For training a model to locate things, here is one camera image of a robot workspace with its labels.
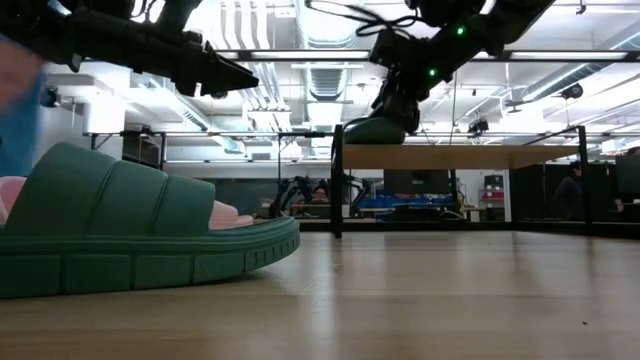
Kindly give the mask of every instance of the shelf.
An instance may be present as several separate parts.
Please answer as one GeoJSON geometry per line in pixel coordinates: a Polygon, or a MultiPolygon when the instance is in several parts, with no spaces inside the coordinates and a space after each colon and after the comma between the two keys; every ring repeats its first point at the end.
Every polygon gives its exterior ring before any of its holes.
{"type": "Polygon", "coordinates": [[[344,145],[344,169],[518,169],[574,155],[577,146],[344,145]]]}

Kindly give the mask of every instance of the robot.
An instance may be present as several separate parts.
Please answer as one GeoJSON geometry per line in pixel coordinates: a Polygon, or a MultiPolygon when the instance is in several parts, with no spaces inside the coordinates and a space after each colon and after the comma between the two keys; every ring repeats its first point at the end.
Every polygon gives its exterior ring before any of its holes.
{"type": "MultiPolygon", "coordinates": [[[[143,2],[148,14],[156,0],[143,2]]],[[[166,0],[158,20],[132,21],[135,0],[2,0],[0,34],[42,58],[78,72],[87,59],[170,78],[183,95],[224,97],[255,87],[252,73],[184,32],[201,0],[166,0]]]]}
{"type": "MultiPolygon", "coordinates": [[[[355,190],[356,196],[351,201],[351,216],[355,216],[358,212],[359,204],[371,192],[371,184],[364,179],[360,179],[351,175],[344,175],[343,186],[351,187],[355,190]]],[[[329,183],[324,183],[323,189],[329,189],[329,183]]],[[[283,216],[283,211],[287,209],[294,196],[302,196],[305,204],[313,204],[313,187],[311,179],[303,176],[296,176],[293,179],[283,179],[278,187],[278,194],[275,200],[269,206],[269,218],[283,216]]]]}
{"type": "Polygon", "coordinates": [[[416,16],[387,21],[358,6],[344,5],[363,17],[330,13],[313,7],[328,1],[307,0],[309,8],[366,23],[356,34],[378,35],[368,60],[388,69],[372,103],[373,111],[345,125],[345,143],[402,144],[407,133],[418,129],[418,104],[429,97],[433,87],[450,82],[480,51],[499,57],[505,45],[522,37],[553,2],[496,0],[488,14],[480,14],[485,0],[405,0],[416,16]],[[421,39],[402,29],[418,21],[441,29],[432,38],[421,39]],[[372,31],[375,27],[382,30],[372,31]]]}

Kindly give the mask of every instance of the ceiling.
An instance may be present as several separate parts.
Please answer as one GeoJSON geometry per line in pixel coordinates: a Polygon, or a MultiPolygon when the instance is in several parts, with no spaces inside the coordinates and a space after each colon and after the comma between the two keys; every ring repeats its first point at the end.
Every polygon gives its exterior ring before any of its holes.
{"type": "MultiPolygon", "coordinates": [[[[226,15],[216,19],[209,16],[208,11],[214,2],[218,2],[222,8],[222,14],[226,14],[227,5],[236,5],[236,34],[240,38],[241,33],[241,2],[222,0],[203,0],[203,6],[192,14],[192,21],[187,28],[207,34],[207,31],[215,31],[216,27],[224,29],[226,15]]],[[[300,43],[300,34],[296,25],[294,1],[275,0],[267,2],[267,39],[272,49],[296,49],[304,47],[300,43]]],[[[251,1],[254,16],[257,2],[251,1]]],[[[577,1],[557,1],[538,22],[516,43],[510,44],[509,49],[519,50],[591,50],[608,49],[610,42],[621,36],[623,32],[640,32],[640,0],[586,0],[587,11],[582,15],[576,15],[577,1]]],[[[388,19],[410,15],[403,1],[398,0],[365,0],[364,5],[388,19]]],[[[257,42],[255,28],[253,38],[257,42]]],[[[425,25],[414,25],[409,32],[415,36],[432,36],[436,29],[425,25]]],[[[353,46],[355,49],[370,49],[375,41],[374,37],[358,38],[353,46]]],[[[309,122],[310,98],[305,86],[305,72],[307,70],[295,70],[301,64],[285,62],[274,63],[278,85],[282,99],[287,108],[285,114],[289,123],[280,125],[280,130],[294,128],[313,129],[318,125],[329,125],[344,122],[349,119],[366,115],[371,102],[377,95],[381,79],[384,77],[384,69],[363,63],[352,64],[353,69],[348,70],[347,83],[344,96],[340,98],[337,114],[332,114],[329,107],[326,117],[318,123],[309,122]]],[[[640,94],[640,81],[636,80],[640,73],[637,63],[614,64],[605,70],[598,72],[582,81],[584,95],[577,100],[569,100],[558,97],[547,97],[532,104],[519,108],[518,113],[509,113],[510,108],[504,106],[504,100],[513,96],[513,91],[524,89],[535,84],[554,72],[565,69],[567,64],[562,63],[472,63],[459,69],[455,80],[445,84],[441,83],[432,90],[428,100],[420,104],[422,130],[433,132],[449,132],[452,124],[455,129],[466,131],[468,122],[478,116],[486,117],[490,123],[490,131],[508,132],[532,132],[539,133],[548,130],[559,130],[567,124],[575,124],[588,120],[589,117],[598,114],[607,114],[621,104],[638,99],[640,94]],[[482,113],[474,113],[479,105],[493,101],[496,106],[482,107],[482,113]]],[[[83,72],[88,72],[96,78],[109,80],[108,74],[100,70],[98,64],[93,67],[85,67],[83,72]]],[[[160,96],[149,89],[139,86],[142,81],[139,75],[133,74],[132,81],[126,89],[118,89],[125,95],[129,102],[126,121],[128,123],[145,123],[154,130],[166,131],[193,131],[190,124],[174,108],[168,106],[164,94],[160,96]]],[[[238,92],[232,92],[226,99],[215,100],[209,96],[196,97],[187,100],[193,110],[202,115],[212,129],[225,131],[264,130],[251,127],[251,122],[243,118],[243,104],[246,101],[238,92]]],[[[628,111],[619,115],[604,116],[599,121],[588,125],[589,132],[601,132],[613,128],[625,131],[638,130],[633,124],[640,121],[640,107],[628,106],[628,111]]],[[[215,146],[210,139],[174,139],[172,146],[215,146]]],[[[601,142],[605,139],[592,139],[601,142]]],[[[297,143],[301,147],[311,146],[309,141],[297,143]]],[[[303,154],[311,154],[312,151],[302,151],[303,154]]]]}

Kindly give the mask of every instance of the wooden table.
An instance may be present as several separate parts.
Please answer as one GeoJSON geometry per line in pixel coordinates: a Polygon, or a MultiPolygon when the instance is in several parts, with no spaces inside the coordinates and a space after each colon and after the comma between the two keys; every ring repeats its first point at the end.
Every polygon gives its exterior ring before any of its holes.
{"type": "Polygon", "coordinates": [[[577,146],[344,145],[344,169],[518,169],[574,155],[577,146]]]}
{"type": "Polygon", "coordinates": [[[2,360],[635,360],[640,243],[303,234],[219,284],[0,302],[2,360]]]}

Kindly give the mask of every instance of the cable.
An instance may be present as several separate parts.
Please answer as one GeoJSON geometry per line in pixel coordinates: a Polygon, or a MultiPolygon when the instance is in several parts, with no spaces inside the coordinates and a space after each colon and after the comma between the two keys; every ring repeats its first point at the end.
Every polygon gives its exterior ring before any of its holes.
{"type": "Polygon", "coordinates": [[[449,134],[449,145],[453,141],[453,130],[456,127],[456,98],[458,95],[458,72],[453,75],[453,110],[451,111],[451,133],[449,134]]]}
{"type": "Polygon", "coordinates": [[[413,26],[417,22],[421,22],[421,23],[425,23],[426,24],[424,19],[422,19],[420,16],[418,16],[418,10],[417,9],[415,10],[414,15],[406,15],[406,16],[397,18],[395,20],[386,20],[382,16],[378,15],[377,13],[375,13],[375,12],[373,12],[371,10],[365,9],[363,7],[360,7],[358,5],[345,5],[345,4],[339,4],[339,3],[332,2],[332,1],[327,1],[327,0],[305,0],[304,3],[305,3],[305,6],[307,8],[319,11],[321,13],[340,16],[340,17],[345,18],[345,19],[349,19],[349,20],[354,20],[354,21],[365,23],[365,25],[360,26],[356,30],[356,35],[358,37],[367,37],[367,36],[372,36],[372,35],[379,34],[380,31],[381,31],[380,29],[379,30],[371,30],[371,29],[376,28],[376,27],[384,27],[384,28],[392,30],[392,31],[394,31],[396,33],[403,34],[406,37],[411,37],[411,35],[407,31],[402,30],[402,29],[408,28],[410,26],[413,26]],[[350,15],[350,14],[339,14],[339,13],[335,13],[335,12],[331,12],[331,11],[315,8],[315,7],[313,7],[313,4],[312,4],[314,2],[315,3],[331,4],[331,5],[334,5],[334,6],[344,7],[344,8],[347,8],[347,9],[353,11],[353,12],[356,12],[356,13],[364,15],[364,17],[350,15]]]}
{"type": "Polygon", "coordinates": [[[435,145],[435,144],[433,143],[433,141],[431,141],[431,140],[429,139],[429,134],[427,134],[427,130],[425,130],[424,125],[422,125],[422,123],[420,123],[420,128],[422,129],[422,131],[421,131],[421,132],[422,132],[422,134],[424,134],[424,136],[426,136],[426,137],[427,137],[427,143],[428,143],[429,145],[435,145]]]}

